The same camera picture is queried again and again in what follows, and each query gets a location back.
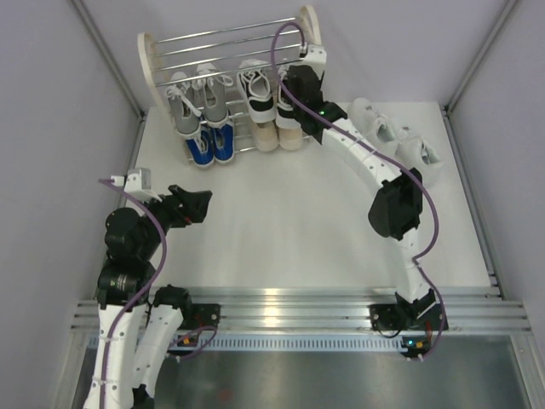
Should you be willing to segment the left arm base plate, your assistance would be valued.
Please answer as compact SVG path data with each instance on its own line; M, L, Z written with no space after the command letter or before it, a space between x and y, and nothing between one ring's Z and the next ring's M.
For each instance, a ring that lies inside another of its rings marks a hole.
M194 303L189 312L183 314L184 320L180 326L183 331L196 330L204 326L217 327L221 319L219 303Z

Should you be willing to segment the grey canvas sneaker front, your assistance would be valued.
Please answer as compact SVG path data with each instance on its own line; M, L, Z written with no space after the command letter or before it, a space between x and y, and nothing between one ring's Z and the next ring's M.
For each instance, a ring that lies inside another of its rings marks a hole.
M233 80L213 63L207 62L197 65L198 79L192 82L197 96L203 102L204 119L211 128L220 128L228 121L227 88L233 85Z

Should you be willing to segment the grey canvas sneaker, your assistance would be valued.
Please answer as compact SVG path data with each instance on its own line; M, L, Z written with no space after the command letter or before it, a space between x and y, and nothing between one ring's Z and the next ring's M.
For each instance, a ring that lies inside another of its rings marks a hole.
M211 128L220 128L228 121L227 88L233 85L233 80L213 63L207 62L197 65L198 79L192 82L197 96L203 102L204 119Z
M170 78L175 84L164 91L178 133L192 139L200 131L201 111L195 106L195 90L184 72L174 72Z

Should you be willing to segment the black white sneaker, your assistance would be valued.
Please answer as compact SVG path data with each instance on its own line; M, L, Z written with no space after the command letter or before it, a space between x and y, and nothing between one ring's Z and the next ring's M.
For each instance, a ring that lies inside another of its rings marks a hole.
M251 120L256 124L272 122L275 107L271 84L263 60L243 60L239 65L236 83Z
M301 126L295 120L293 106L290 104L290 99L284 93L281 84L286 79L290 65L281 65L278 69L278 92L277 92L277 114L276 125L280 129L297 130Z

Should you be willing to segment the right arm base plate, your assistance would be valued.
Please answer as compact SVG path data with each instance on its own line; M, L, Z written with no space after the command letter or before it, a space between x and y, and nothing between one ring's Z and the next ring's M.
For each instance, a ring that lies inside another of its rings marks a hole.
M371 327L383 334L394 334L397 331L438 331L444 323L443 330L449 329L448 320L443 320L440 306L435 303L419 318L411 306L378 303L370 306Z

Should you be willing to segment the beige lace sneaker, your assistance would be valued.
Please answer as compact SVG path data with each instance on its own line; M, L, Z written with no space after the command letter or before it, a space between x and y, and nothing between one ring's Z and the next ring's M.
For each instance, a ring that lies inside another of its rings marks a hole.
M296 151L302 147L304 142L302 129L278 128L278 141L284 150Z
M250 120L250 132L255 147L260 152L269 153L275 150L279 145L278 133L272 121L256 123L253 120Z

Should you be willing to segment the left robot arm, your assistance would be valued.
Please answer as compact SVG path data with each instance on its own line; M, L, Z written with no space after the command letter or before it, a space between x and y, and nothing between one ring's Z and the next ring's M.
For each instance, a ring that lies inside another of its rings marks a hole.
M194 317L187 290L150 289L167 259L166 235L204 221L210 190L169 186L166 195L138 199L113 179L101 184L123 195L130 207L105 221L106 260L97 281L99 340L87 408L152 408L158 373L178 329Z

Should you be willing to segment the grey canvas sneaker back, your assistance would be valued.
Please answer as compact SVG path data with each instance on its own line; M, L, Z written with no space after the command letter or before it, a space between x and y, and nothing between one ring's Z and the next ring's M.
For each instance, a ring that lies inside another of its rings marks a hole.
M170 78L175 84L164 91L178 133L192 139L200 131L201 111L195 106L195 90L184 72L174 72Z

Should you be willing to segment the blue canvas sneaker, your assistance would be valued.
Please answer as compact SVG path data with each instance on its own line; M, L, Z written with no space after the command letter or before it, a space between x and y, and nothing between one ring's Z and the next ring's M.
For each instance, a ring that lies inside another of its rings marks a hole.
M212 128L211 132L215 160L220 164L228 164L235 155L233 122L227 121L220 128Z
M210 167L214 160L214 148L212 147L212 135L208 126L186 140L186 146L191 154L193 163L201 169Z

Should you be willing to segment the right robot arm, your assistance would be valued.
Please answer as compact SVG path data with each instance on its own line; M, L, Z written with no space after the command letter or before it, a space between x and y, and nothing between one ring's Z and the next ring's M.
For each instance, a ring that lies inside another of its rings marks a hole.
M378 151L343 108L326 101L322 78L314 68L294 65L279 78L280 94L291 108L292 119L320 146L340 156L373 190L369 224L377 236L396 247L403 262L393 274L394 302L371 307L374 327L415 329L430 321L437 329L445 321L443 299L418 262L424 254L419 248L423 201L429 196L421 173Z

